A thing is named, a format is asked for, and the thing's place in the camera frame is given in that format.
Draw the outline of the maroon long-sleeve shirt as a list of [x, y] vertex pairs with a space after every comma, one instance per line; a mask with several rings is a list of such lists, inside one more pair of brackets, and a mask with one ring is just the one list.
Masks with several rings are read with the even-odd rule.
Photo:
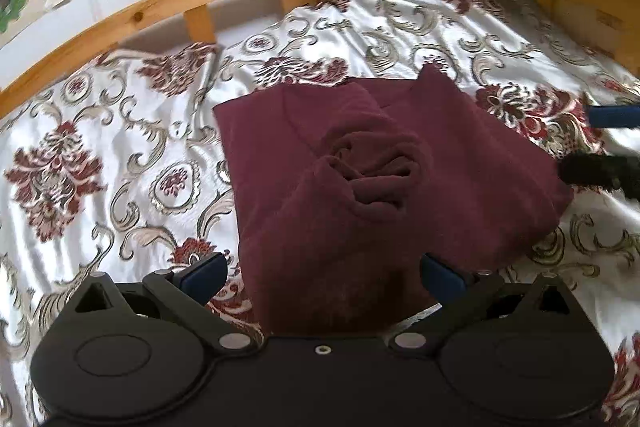
[[503, 268], [574, 196], [545, 150], [433, 66], [411, 80], [281, 83], [214, 115], [244, 286], [269, 334], [386, 329], [434, 296], [422, 256]]

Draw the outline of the floral white bedspread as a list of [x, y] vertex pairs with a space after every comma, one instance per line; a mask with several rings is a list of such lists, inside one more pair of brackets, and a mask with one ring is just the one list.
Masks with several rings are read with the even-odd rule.
[[1, 421], [46, 418], [29, 377], [41, 337], [86, 277], [134, 282], [210, 254], [209, 308], [259, 333], [242, 280], [214, 107], [280, 82], [411, 78], [430, 64], [554, 157], [639, 150], [584, 105], [634, 103], [639, 71], [572, 37], [534, 0], [299, 2], [230, 46], [102, 54], [1, 123]]

